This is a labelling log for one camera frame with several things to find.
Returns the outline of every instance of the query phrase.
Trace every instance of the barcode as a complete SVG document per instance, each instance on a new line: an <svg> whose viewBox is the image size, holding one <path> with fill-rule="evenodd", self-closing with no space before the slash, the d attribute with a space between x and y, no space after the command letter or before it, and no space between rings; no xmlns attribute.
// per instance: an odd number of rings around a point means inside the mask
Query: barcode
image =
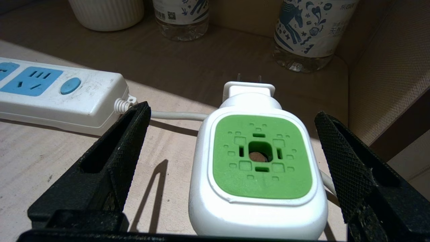
<svg viewBox="0 0 430 242"><path fill-rule="evenodd" d="M163 12L155 10L155 15L157 15L162 20L166 20L166 15Z"/></svg>
<svg viewBox="0 0 430 242"><path fill-rule="evenodd" d="M176 13L175 12L167 12L167 16L170 20L176 20Z"/></svg>

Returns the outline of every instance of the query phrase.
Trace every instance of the power strip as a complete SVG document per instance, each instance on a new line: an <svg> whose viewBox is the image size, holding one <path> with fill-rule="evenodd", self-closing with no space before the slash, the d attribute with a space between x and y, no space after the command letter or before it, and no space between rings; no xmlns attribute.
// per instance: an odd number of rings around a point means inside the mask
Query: power strip
<svg viewBox="0 0 430 242"><path fill-rule="evenodd" d="M0 57L0 118L101 136L136 103L119 73Z"/></svg>

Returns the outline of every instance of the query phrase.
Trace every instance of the white cup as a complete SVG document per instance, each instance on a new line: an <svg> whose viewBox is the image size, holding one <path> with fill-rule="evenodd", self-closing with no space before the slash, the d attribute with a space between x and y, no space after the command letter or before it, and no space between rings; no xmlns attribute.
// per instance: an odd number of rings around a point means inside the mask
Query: white cup
<svg viewBox="0 0 430 242"><path fill-rule="evenodd" d="M84 27L96 31L115 31L137 24L143 18L142 0L69 0Z"/></svg>

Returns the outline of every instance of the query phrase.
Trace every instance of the bottle label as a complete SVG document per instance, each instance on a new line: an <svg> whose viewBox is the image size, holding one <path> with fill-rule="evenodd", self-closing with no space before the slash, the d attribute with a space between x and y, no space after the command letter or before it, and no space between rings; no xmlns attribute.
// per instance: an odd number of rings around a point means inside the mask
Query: bottle label
<svg viewBox="0 0 430 242"><path fill-rule="evenodd" d="M153 0L155 16L174 25L189 25L209 16L209 0Z"/></svg>
<svg viewBox="0 0 430 242"><path fill-rule="evenodd" d="M357 3L358 0L284 0L275 26L275 41L296 55L330 56Z"/></svg>

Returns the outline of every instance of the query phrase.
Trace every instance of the wooden table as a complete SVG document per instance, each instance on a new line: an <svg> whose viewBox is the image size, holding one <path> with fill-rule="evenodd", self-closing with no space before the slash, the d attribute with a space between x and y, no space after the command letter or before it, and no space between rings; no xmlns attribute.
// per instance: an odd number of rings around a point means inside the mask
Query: wooden table
<svg viewBox="0 0 430 242"><path fill-rule="evenodd" d="M329 173L313 118L324 110L347 123L347 67L335 57L322 71L294 73L273 61L272 48L270 38L215 26L197 41L171 42L152 16L124 31L95 32L77 22L65 0L38 1L0 16L0 56L119 72L131 94L153 110L210 113L221 105L224 83L237 73L243 81L262 75L263 82L276 87L275 98L284 110L305 123L319 166ZM124 208L131 231L195 234L187 205L199 126L195 121L151 121ZM31 228L28 207L96 140L1 120L3 241L14 241ZM325 238L346 239L341 211L331 202Z"/></svg>

